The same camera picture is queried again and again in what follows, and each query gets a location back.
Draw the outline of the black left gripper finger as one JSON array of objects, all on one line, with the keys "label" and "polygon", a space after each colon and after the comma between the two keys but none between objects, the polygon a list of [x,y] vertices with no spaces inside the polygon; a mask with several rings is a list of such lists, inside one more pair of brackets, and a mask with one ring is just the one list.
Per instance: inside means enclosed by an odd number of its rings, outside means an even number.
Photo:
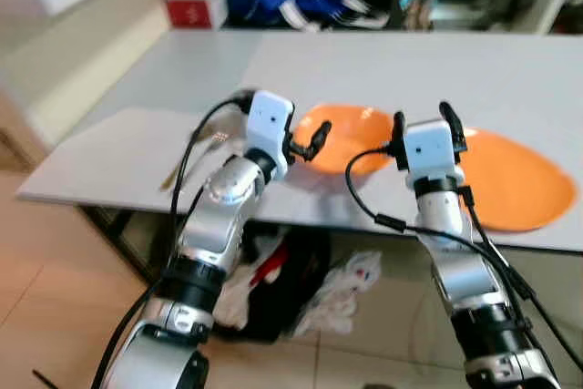
[{"label": "black left gripper finger", "polygon": [[313,161],[326,143],[329,132],[332,131],[332,122],[324,121],[312,133],[307,145],[305,145],[305,160]]}]

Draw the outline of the orange bowl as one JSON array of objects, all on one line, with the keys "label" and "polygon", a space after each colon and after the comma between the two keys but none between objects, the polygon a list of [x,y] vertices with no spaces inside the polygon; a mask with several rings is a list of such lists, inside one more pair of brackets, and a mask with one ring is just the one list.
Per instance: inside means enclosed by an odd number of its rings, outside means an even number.
[{"label": "orange bowl", "polygon": [[332,130],[315,159],[307,163],[318,174],[342,174],[358,153],[387,145],[394,127],[392,116],[380,109],[321,103],[295,124],[294,142],[307,143],[324,121],[332,122]]}]

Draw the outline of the orange plate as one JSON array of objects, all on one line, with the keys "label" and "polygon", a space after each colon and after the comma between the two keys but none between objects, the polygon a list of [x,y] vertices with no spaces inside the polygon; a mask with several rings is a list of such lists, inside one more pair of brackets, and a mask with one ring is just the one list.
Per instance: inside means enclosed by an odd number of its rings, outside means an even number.
[{"label": "orange plate", "polygon": [[541,230],[578,200],[575,181],[532,148],[486,129],[469,129],[465,139],[465,184],[488,230]]}]

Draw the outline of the black bag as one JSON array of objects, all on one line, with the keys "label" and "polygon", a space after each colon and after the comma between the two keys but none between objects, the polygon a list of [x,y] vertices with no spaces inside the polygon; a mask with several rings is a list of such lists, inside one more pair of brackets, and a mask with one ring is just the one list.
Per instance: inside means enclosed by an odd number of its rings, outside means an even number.
[{"label": "black bag", "polygon": [[[330,269],[332,235],[322,228],[249,225],[244,230],[244,239],[261,233],[274,234],[278,230],[287,231],[283,243],[289,257],[278,280],[259,285],[250,294],[251,309],[246,327],[226,328],[215,322],[215,333],[230,342],[271,344],[291,334],[304,305],[320,289]],[[253,259],[254,256],[254,249],[244,249],[241,260],[244,257]]]}]

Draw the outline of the white and red cloth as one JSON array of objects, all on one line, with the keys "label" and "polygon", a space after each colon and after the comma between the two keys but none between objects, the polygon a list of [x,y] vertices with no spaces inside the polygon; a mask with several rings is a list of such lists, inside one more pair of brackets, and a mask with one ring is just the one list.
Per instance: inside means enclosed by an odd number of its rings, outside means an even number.
[{"label": "white and red cloth", "polygon": [[217,325],[246,327],[251,309],[250,294],[259,285],[278,280],[283,265],[287,263],[289,252],[283,243],[286,234],[286,230],[278,230],[274,234],[267,232],[244,239],[244,249],[254,249],[255,256],[244,257],[222,286],[213,311]]}]

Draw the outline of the white plastic bag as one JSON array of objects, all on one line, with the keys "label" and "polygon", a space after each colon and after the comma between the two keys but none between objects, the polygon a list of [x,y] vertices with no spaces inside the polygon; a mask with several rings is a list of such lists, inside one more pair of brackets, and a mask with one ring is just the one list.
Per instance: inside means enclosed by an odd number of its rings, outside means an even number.
[{"label": "white plastic bag", "polygon": [[329,270],[289,335],[351,333],[359,294],[370,290],[382,277],[382,255],[381,251],[356,251],[347,261]]}]

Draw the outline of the red box printed 315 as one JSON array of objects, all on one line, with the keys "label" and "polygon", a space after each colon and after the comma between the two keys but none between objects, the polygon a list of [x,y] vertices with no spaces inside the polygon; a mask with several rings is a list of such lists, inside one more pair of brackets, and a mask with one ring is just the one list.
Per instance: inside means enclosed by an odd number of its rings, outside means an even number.
[{"label": "red box printed 315", "polygon": [[175,28],[220,28],[229,15],[228,0],[164,0]]}]

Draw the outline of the white counter shelf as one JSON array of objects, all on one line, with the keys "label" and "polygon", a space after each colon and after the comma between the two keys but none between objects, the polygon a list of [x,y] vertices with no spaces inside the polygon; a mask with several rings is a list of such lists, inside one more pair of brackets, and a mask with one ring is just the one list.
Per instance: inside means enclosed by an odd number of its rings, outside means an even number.
[{"label": "white counter shelf", "polygon": [[170,29],[163,0],[0,18],[0,171],[27,173]]}]

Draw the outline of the black table frame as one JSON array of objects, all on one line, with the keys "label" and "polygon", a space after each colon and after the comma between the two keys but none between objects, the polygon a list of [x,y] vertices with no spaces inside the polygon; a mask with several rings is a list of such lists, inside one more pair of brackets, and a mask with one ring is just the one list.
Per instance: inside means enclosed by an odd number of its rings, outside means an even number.
[{"label": "black table frame", "polygon": [[93,205],[77,210],[143,281],[157,278],[167,260],[170,219],[166,213]]}]

